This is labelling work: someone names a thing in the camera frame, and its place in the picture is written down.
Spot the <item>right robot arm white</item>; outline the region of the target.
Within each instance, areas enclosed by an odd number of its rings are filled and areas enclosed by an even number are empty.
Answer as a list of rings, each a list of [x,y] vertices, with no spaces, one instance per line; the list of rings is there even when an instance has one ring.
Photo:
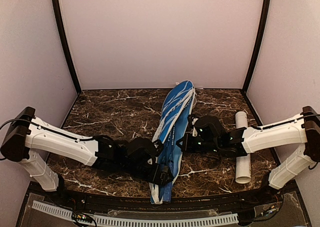
[[[266,204],[290,180],[320,161],[320,115],[311,106],[283,121],[263,126],[241,127],[227,132],[216,116],[196,118],[189,115],[193,132],[186,133],[176,145],[188,153],[216,152],[226,158],[289,144],[298,148],[267,177],[267,184],[255,192],[255,200]]]

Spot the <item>blue racket bag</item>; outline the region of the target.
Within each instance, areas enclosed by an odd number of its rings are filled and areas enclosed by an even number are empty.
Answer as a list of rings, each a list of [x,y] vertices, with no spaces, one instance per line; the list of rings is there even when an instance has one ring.
[[[168,166],[173,175],[173,180],[164,186],[153,183],[149,185],[150,202],[154,205],[171,202],[173,185],[180,173],[183,156],[183,152],[176,145],[176,141],[185,135],[188,115],[192,113],[194,98],[196,98],[195,86],[190,80],[185,80],[167,94],[162,104],[159,126],[153,140],[161,140],[164,148],[156,158],[156,163]]]

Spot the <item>white shuttlecock tube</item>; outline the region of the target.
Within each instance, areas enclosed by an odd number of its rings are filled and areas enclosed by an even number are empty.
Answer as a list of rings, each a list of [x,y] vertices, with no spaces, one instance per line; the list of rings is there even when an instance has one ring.
[[[235,125],[236,128],[247,128],[248,118],[244,111],[239,111],[235,114]],[[235,168],[235,182],[238,184],[247,184],[251,181],[251,156],[241,156],[236,158]]]

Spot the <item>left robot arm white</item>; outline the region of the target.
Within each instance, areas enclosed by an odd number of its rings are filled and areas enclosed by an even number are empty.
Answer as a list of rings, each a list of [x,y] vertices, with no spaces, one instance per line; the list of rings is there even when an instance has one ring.
[[[170,168],[156,163],[164,145],[137,137],[132,141],[114,140],[107,135],[82,136],[48,124],[25,107],[16,118],[5,122],[8,129],[0,146],[6,160],[19,163],[60,205],[67,205],[70,193],[63,178],[41,158],[38,151],[67,157],[94,169],[120,169],[143,181],[165,186],[174,177]]]

